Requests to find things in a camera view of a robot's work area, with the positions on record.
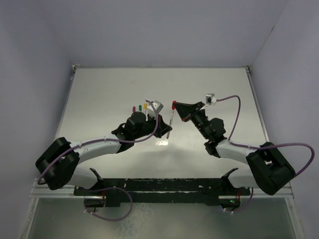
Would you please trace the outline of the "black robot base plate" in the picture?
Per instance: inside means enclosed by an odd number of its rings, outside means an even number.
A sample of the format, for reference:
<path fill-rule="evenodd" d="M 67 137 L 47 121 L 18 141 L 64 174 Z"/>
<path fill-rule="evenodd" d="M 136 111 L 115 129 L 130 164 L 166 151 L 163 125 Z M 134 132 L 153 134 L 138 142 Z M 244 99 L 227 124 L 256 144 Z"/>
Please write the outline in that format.
<path fill-rule="evenodd" d="M 249 187 L 235 188 L 222 178 L 118 178 L 98 181 L 88 191 L 80 186 L 74 195 L 101 196 L 97 206 L 118 207 L 121 203 L 199 203 L 207 206 L 240 206 L 238 196 L 249 196 Z"/>

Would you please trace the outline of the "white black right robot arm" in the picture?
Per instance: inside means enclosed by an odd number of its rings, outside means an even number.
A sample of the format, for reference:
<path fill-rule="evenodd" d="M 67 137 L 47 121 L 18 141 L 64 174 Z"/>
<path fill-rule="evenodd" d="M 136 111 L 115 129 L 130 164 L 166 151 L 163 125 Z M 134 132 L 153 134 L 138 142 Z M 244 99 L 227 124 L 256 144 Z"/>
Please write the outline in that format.
<path fill-rule="evenodd" d="M 261 149 L 232 145 L 224 136 L 224 121 L 219 118 L 209 119 L 203 109 L 203 102 L 174 102 L 172 105 L 181 120 L 191 121 L 207 140 L 204 146 L 209 155 L 232 159 L 249 166 L 249 170 L 231 173 L 222 182 L 221 187 L 225 194 L 233 195 L 240 187 L 258 187 L 264 193 L 274 195 L 296 176 L 294 168 L 277 148 L 266 149 L 273 146 L 270 142 L 264 143 Z"/>

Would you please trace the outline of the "silver pen red tip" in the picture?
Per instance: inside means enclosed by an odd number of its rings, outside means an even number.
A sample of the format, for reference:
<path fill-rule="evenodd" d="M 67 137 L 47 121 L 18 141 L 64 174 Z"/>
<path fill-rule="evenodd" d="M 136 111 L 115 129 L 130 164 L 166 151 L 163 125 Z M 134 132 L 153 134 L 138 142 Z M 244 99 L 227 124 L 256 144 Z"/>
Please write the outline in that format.
<path fill-rule="evenodd" d="M 170 126 L 170 127 L 172 127 L 172 122 L 173 122 L 173 117 L 174 117 L 174 110 L 175 110 L 175 107 L 174 107 L 173 104 L 172 104 L 172 106 L 171 106 L 171 109 L 172 109 L 172 113 L 171 113 L 171 117 L 170 117 L 170 121 L 169 121 L 169 126 Z M 166 138 L 167 138 L 167 139 L 169 139 L 170 132 L 171 132 L 171 131 L 169 131 L 169 132 L 167 133 L 167 135 L 166 135 Z"/>

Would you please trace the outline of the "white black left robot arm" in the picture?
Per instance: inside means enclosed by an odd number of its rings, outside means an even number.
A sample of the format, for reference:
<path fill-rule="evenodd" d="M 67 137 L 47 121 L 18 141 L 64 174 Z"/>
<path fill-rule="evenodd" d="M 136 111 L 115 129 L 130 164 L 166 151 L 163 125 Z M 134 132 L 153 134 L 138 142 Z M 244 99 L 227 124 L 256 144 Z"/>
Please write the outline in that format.
<path fill-rule="evenodd" d="M 50 190 L 65 185 L 84 187 L 91 195 L 101 193 L 103 184 L 95 169 L 80 169 L 84 161 L 124 152 L 136 143 L 151 138 L 161 138 L 172 131 L 161 115 L 152 117 L 141 112 L 132 113 L 125 123 L 103 138 L 87 142 L 70 142 L 64 137 L 56 139 L 37 159 L 35 166 L 40 173 L 38 185 L 47 185 Z"/>

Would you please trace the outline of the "silver pen yellow tip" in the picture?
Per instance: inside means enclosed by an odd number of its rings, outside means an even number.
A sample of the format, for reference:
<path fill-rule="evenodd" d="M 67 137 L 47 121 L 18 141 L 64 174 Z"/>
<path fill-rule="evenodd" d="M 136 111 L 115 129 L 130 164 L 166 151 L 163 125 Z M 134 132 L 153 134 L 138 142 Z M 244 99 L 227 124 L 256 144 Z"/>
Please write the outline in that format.
<path fill-rule="evenodd" d="M 145 114 L 147 113 L 147 106 L 148 106 L 147 103 L 145 103 L 144 106 L 143 106 L 143 110 L 144 110 L 144 113 L 145 113 Z"/>

